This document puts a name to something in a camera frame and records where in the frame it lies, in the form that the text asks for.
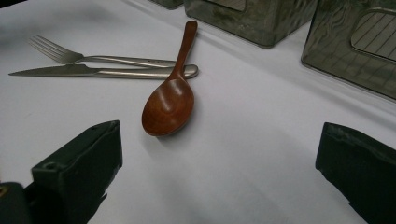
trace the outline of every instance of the table surface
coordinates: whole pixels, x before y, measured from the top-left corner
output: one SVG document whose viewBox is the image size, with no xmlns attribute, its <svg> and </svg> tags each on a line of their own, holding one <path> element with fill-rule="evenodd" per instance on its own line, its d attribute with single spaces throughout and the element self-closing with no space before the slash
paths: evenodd
<svg viewBox="0 0 396 224">
<path fill-rule="evenodd" d="M 365 223 L 315 169 L 324 122 L 396 147 L 396 104 L 308 69 L 309 23 L 272 49 L 198 21 L 188 63 L 195 106 L 161 138 L 141 113 L 161 80 L 11 77 L 56 62 L 32 35 L 86 55 L 175 60 L 184 7 L 146 0 L 31 0 L 0 9 L 0 179 L 30 169 L 87 128 L 118 119 L 123 167 L 90 223 Z M 87 63 L 96 67 L 127 67 Z"/>
</svg>

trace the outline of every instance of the dark green object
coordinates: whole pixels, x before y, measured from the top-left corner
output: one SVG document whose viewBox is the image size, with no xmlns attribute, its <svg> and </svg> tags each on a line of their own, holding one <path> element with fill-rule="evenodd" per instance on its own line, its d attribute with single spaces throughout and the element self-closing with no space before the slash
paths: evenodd
<svg viewBox="0 0 396 224">
<path fill-rule="evenodd" d="M 368 223 L 396 223 L 393 148 L 348 127 L 325 123 L 316 168 Z"/>
<path fill-rule="evenodd" d="M 319 0 L 302 62 L 396 99 L 396 1 Z"/>
<path fill-rule="evenodd" d="M 168 9 L 175 9 L 183 5 L 183 0 L 149 0 Z"/>
<path fill-rule="evenodd" d="M 186 14 L 271 48 L 312 19 L 317 0 L 184 0 Z"/>
<path fill-rule="evenodd" d="M 0 184 L 0 223 L 86 224 L 121 166 L 120 123 L 95 125 L 33 167 L 26 189 Z"/>
</svg>

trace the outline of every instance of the metal container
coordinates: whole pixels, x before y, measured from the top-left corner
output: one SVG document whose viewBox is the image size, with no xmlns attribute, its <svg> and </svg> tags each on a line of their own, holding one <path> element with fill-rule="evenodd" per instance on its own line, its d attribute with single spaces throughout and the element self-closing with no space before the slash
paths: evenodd
<svg viewBox="0 0 396 224">
<path fill-rule="evenodd" d="M 319 0 L 302 62 L 396 100 L 396 1 Z"/>
<path fill-rule="evenodd" d="M 184 0 L 186 14 L 271 48 L 312 19 L 317 0 Z"/>
<path fill-rule="evenodd" d="M 183 0 L 150 0 L 168 9 L 175 9 L 183 4 Z"/>
</svg>

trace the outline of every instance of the metal fork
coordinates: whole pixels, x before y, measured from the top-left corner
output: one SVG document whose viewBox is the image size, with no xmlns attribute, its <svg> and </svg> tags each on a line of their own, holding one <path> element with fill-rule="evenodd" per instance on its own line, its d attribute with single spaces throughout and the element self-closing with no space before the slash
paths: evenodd
<svg viewBox="0 0 396 224">
<path fill-rule="evenodd" d="M 63 64 L 73 64 L 80 62 L 108 62 L 123 63 L 143 67 L 175 66 L 175 62 L 166 60 L 126 58 L 116 56 L 84 56 L 72 50 L 65 49 L 40 35 L 32 36 L 29 40 L 29 44 L 32 45 L 35 49 L 45 54 L 52 60 Z"/>
</svg>

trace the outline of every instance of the knife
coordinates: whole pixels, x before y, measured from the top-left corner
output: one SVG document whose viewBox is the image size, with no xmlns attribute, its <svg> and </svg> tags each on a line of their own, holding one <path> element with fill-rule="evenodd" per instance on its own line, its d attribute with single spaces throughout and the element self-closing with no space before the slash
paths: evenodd
<svg viewBox="0 0 396 224">
<path fill-rule="evenodd" d="M 68 64 L 64 66 L 43 67 L 10 73 L 10 76 L 20 77 L 116 77 L 116 78 L 145 78 L 166 79 L 173 67 L 165 68 L 90 68 L 85 64 Z M 185 66 L 185 77 L 192 78 L 198 75 L 198 66 Z"/>
</svg>

